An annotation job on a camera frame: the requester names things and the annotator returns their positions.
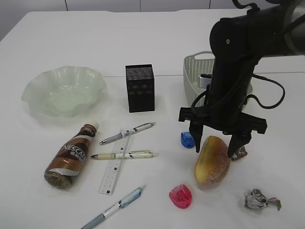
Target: sugar-coated bun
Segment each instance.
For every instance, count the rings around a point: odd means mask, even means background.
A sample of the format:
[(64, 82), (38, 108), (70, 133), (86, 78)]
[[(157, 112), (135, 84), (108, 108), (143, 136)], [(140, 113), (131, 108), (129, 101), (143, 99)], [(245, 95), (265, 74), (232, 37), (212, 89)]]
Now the sugar-coated bun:
[(194, 170), (199, 184), (215, 184), (225, 177), (231, 161), (227, 152), (228, 146), (222, 139), (209, 136), (205, 140)]

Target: white table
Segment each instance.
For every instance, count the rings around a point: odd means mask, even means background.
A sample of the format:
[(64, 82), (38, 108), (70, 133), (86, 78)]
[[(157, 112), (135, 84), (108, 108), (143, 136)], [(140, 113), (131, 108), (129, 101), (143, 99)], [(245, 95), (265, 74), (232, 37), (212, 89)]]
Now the white table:
[[(185, 56), (208, 49), (209, 30), (220, 17), (241, 13), (187, 10), (28, 14), (0, 42), (0, 228), (80, 228), (146, 183), (147, 189), (139, 200), (97, 229), (303, 229), (303, 73), (267, 74), (286, 87), (286, 99), (271, 111), (249, 103), (248, 113), (267, 119), (267, 132), (253, 133), (247, 146), (249, 155), (231, 164), (221, 184), (199, 188), (193, 177), (198, 154), (180, 144), (180, 132), (186, 131), (189, 124), (177, 121), (180, 107), (187, 106), (183, 78), (164, 75), (181, 74)], [(147, 44), (150, 46), (146, 49), (138, 49)], [(268, 60), (274, 61), (272, 66), (262, 62), (260, 71), (304, 71), (303, 57), (291, 57), (287, 65), (284, 59)], [(155, 112), (128, 113), (124, 66), (138, 63), (152, 63), (156, 75), (163, 75), (155, 77)], [(87, 115), (75, 118), (31, 115), (20, 99), (26, 84), (40, 72), (62, 65), (89, 66), (110, 76), (105, 78), (108, 87), (104, 100)], [(264, 104), (275, 103), (272, 98), (281, 95), (276, 86), (268, 83), (253, 80), (253, 86)], [(150, 149), (158, 157), (125, 161), (113, 196), (97, 192), (107, 161), (88, 160), (69, 190), (52, 188), (43, 179), (46, 166), (62, 144), (92, 118), (99, 121), (100, 129), (91, 154), (110, 152), (113, 144), (99, 146), (98, 142), (122, 127), (157, 122), (155, 127), (134, 135), (130, 149)], [(203, 139), (209, 135), (229, 142), (227, 136), (205, 128)], [(180, 183), (187, 184), (193, 193), (193, 204), (185, 210), (176, 208), (168, 197), (168, 192)], [(252, 188), (279, 197), (282, 210), (245, 209), (244, 192)]]
[[(156, 77), (156, 111), (133, 114), (128, 113), (125, 78), (106, 77), (104, 101), (87, 115), (71, 119), (32, 116), (27, 104), (20, 100), (32, 76), (28, 73), (16, 76), (18, 83), (13, 78), (7, 79), (7, 85), (2, 84), (0, 90), (0, 102), (5, 108), (1, 112), (0, 228), (81, 228), (130, 191), (147, 184), (142, 197), (96, 229), (303, 229), (305, 76), (303, 73), (265, 76), (285, 86), (286, 99), (270, 111), (262, 110), (253, 101), (248, 104), (248, 113), (267, 119), (267, 132), (265, 135), (253, 132), (246, 147), (249, 155), (231, 164), (222, 183), (206, 188), (199, 188), (193, 177), (198, 154), (180, 143), (180, 133), (187, 131), (189, 124), (177, 121), (180, 107), (187, 106), (182, 76)], [(276, 102), (281, 95), (272, 84), (258, 80), (252, 84), (264, 104)], [(157, 122), (153, 128), (133, 135), (129, 146), (130, 150), (150, 149), (158, 157), (125, 161), (113, 196), (98, 194), (107, 161), (89, 159), (69, 190), (53, 188), (43, 179), (45, 168), (62, 144), (91, 118), (100, 123), (91, 155), (110, 152), (113, 143), (99, 146), (98, 142), (120, 128)], [(209, 135), (229, 142), (227, 136), (205, 127), (203, 140)], [(184, 210), (174, 206), (168, 197), (169, 191), (180, 183), (187, 184), (193, 194), (192, 205)], [(268, 197), (279, 197), (282, 210), (245, 209), (244, 192), (252, 188), (260, 188)]]
[[(213, 25), (246, 10), (112, 13), (32, 12), (0, 43), (0, 74), (33, 77), (63, 65), (125, 76), (129, 64), (151, 63), (155, 75), (182, 75), (186, 56), (210, 50)], [(303, 56), (268, 58), (257, 73), (305, 72)]]

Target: ruler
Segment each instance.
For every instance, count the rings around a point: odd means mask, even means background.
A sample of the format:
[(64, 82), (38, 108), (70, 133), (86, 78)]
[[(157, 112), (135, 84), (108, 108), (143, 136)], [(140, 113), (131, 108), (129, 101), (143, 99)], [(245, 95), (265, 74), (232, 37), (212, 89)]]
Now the ruler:
[(131, 131), (121, 129), (120, 132), (123, 138), (117, 140), (115, 142), (112, 153), (114, 154), (122, 154), (122, 158), (116, 160), (109, 160), (105, 175), (103, 177), (99, 193), (112, 195), (114, 192), (114, 188), (116, 182), (118, 180), (118, 175), (120, 168), (122, 166), (123, 158), (125, 157), (127, 145), (131, 136)]

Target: pen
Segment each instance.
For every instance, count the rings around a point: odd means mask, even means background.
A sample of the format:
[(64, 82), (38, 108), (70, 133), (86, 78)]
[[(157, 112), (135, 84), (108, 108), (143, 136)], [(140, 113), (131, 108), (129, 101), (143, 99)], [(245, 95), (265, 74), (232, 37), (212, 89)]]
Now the pen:
[[(123, 154), (96, 154), (92, 155), (92, 159), (120, 159), (122, 158)], [(157, 156), (157, 154), (153, 154), (149, 150), (138, 150), (138, 151), (131, 151), (125, 154), (124, 159), (134, 159), (134, 158), (152, 158)]]
[[(133, 134), (135, 134), (135, 133), (137, 133), (139, 131), (146, 130), (148, 128), (151, 128), (154, 125), (156, 125), (156, 123), (145, 123), (143, 125), (137, 126), (134, 129), (132, 129), (131, 134), (133, 135)], [(115, 136), (112, 136), (112, 137), (106, 138), (105, 140), (102, 140), (100, 142), (100, 144), (104, 145), (106, 143), (110, 143), (110, 142), (114, 142), (116, 140), (119, 140), (121, 138), (123, 138), (123, 135), (122, 135), (122, 133), (119, 133), (119, 134), (117, 134)]]
[(114, 212), (118, 211), (121, 208), (126, 207), (133, 201), (135, 201), (137, 198), (141, 196), (141, 193), (145, 189), (145, 186), (139, 187), (135, 189), (132, 193), (121, 199), (119, 202), (112, 205), (110, 208), (105, 210), (103, 213), (99, 214), (97, 217), (95, 217), (93, 220), (91, 220), (89, 223), (87, 223), (85, 226), (83, 226), (81, 229), (92, 229), (95, 226), (102, 223), (105, 219), (107, 219), (109, 216), (111, 216)]

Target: mesh pen holder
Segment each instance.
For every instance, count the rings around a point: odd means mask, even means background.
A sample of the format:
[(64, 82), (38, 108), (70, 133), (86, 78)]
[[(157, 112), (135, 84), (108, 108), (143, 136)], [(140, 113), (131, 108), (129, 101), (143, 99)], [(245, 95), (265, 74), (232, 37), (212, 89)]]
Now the mesh pen holder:
[[(205, 91), (198, 87), (198, 78), (201, 74), (212, 74), (214, 59), (196, 59), (201, 54), (213, 54), (212, 52), (199, 52), (194, 55), (187, 56), (183, 65), (183, 83), (188, 105), (191, 106), (193, 101)], [(247, 94), (252, 93), (252, 86), (249, 85)], [(204, 98), (201, 98), (196, 107), (203, 106)]]
[(154, 111), (152, 65), (128, 65), (125, 68), (129, 112)]

